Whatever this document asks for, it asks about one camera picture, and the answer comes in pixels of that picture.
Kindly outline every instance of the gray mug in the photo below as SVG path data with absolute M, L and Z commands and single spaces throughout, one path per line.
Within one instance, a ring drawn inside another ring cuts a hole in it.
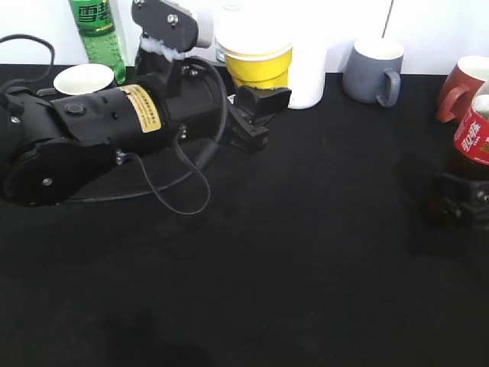
M 343 73 L 343 89 L 354 100 L 392 107 L 400 91 L 404 49 L 385 38 L 355 41 Z

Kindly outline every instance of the yellow label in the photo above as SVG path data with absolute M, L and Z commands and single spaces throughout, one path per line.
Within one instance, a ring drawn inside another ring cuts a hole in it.
M 161 120 L 156 106 L 142 86 L 131 84 L 130 86 L 120 86 L 119 89 L 126 94 L 134 106 L 143 133 L 161 129 Z

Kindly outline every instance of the white cup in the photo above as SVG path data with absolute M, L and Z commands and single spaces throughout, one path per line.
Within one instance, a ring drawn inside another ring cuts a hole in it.
M 59 93 L 79 96 L 102 90 L 113 81 L 114 72 L 110 67 L 99 63 L 84 63 L 59 73 L 53 84 Z
M 290 109 L 308 109 L 322 99 L 327 53 L 326 45 L 313 45 L 307 40 L 293 43 L 289 68 Z

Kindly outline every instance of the black cable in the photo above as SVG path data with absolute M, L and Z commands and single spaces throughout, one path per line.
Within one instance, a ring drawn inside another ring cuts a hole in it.
M 164 185 L 158 187 L 158 191 L 166 191 L 171 189 L 172 187 L 175 187 L 178 184 L 181 184 L 183 181 L 188 179 L 190 176 L 192 176 L 193 172 L 187 172 L 184 174 L 182 177 L 179 179 Z M 136 199 L 138 197 L 143 197 L 143 196 L 148 196 L 153 194 L 153 190 L 146 190 L 146 191 L 139 191 L 137 193 L 126 193 L 124 195 L 114 195 L 114 196 L 101 196 L 101 197 L 80 197 L 80 198 L 72 198 L 68 199 L 68 203 L 107 203 L 110 201 L 121 201 L 121 200 L 129 200 L 129 199 Z
M 40 81 L 46 79 L 49 76 L 51 70 L 53 69 L 53 65 L 54 65 L 54 56 L 55 56 L 54 47 L 49 42 L 47 42 L 41 38 L 31 36 L 29 34 L 11 34 L 10 36 L 0 38 L 0 44 L 7 42 L 7 41 L 12 41 L 12 40 L 30 40 L 30 41 L 38 42 L 39 44 L 46 46 L 51 53 L 51 61 L 50 61 L 49 66 L 47 67 L 47 70 L 44 72 L 44 74 L 39 76 L 36 79 L 13 79 L 13 80 L 9 80 L 8 82 L 3 83 L 0 86 L 0 96 L 5 94 L 7 89 L 10 88 L 11 86 L 15 86 L 18 84 L 25 84 L 25 83 L 39 83 Z
M 219 120 L 219 129 L 215 135 L 214 142 L 218 144 L 222 140 L 222 136 L 224 135 L 225 128 L 226 128 L 226 120 L 228 118 L 228 97 L 226 96 L 226 87 L 224 85 L 224 82 L 222 81 L 221 75 L 217 71 L 217 69 L 211 65 L 210 63 L 207 63 L 206 61 L 199 59 L 197 57 L 191 57 L 187 59 L 189 61 L 189 64 L 195 64 L 198 66 L 201 66 L 205 70 L 207 70 L 209 73 L 211 73 L 214 76 L 215 81 L 219 85 L 220 93 L 221 93 L 221 116 Z M 183 156 L 186 157 L 186 155 L 182 152 L 181 148 L 180 151 Z M 165 190 L 169 190 L 172 187 L 175 187 L 178 184 L 181 184 L 183 181 L 187 180 L 190 176 L 192 176 L 194 172 L 189 171 L 180 178 L 176 179 L 175 181 L 166 184 L 164 186 L 157 187 L 158 192 L 162 192 Z M 146 190 L 146 191 L 140 191 L 137 193 L 128 193 L 124 195 L 116 195 L 116 196 L 100 196 L 100 197 L 80 197 L 80 198 L 72 198 L 67 200 L 68 203 L 106 203 L 106 202 L 113 202 L 113 201 L 121 201 L 121 200 L 129 200 L 129 199 L 135 199 L 138 197 L 143 197 L 143 196 L 148 196 L 153 194 L 153 190 Z
M 197 175 L 197 177 L 204 183 L 207 189 L 206 201 L 198 210 L 194 210 L 192 212 L 182 212 L 181 210 L 175 209 L 161 196 L 160 191 L 158 190 L 156 185 L 153 183 L 152 179 L 147 174 L 146 167 L 144 166 L 144 162 L 141 159 L 141 157 L 139 157 L 139 155 L 135 153 L 126 153 L 125 157 L 130 158 L 133 161 L 137 161 L 139 163 L 139 165 L 141 166 L 141 170 L 143 171 L 144 178 L 146 178 L 147 184 L 150 186 L 156 198 L 158 198 L 158 200 L 163 205 L 165 205 L 166 208 L 181 216 L 195 216 L 196 214 L 200 214 L 201 212 L 203 212 L 209 205 L 209 201 L 211 200 L 211 187 L 209 186 L 209 182 L 207 181 L 206 176 L 204 176 L 202 171 L 199 168 L 197 168 L 194 163 L 192 163 L 192 161 L 185 155 L 185 153 L 183 153 L 182 148 L 180 147 L 180 144 L 178 142 L 179 135 L 180 133 L 175 135 L 175 138 L 173 140 L 173 149 L 175 150 L 176 155 L 183 162 L 183 164 L 185 164 L 190 169 L 191 172 Z

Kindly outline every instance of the mug handle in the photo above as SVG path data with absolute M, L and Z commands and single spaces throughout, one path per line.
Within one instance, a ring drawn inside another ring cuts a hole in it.
M 469 90 L 470 88 L 465 84 L 456 86 L 454 89 L 452 89 L 449 94 L 446 95 L 445 99 L 443 99 L 438 113 L 436 114 L 436 119 L 443 123 L 453 120 L 456 117 L 455 113 L 452 112 L 453 105 Z
M 386 96 L 377 96 L 377 102 L 382 107 L 392 107 L 396 104 L 400 91 L 400 76 L 399 73 L 392 69 L 384 70 L 384 74 L 388 78 L 386 83 Z

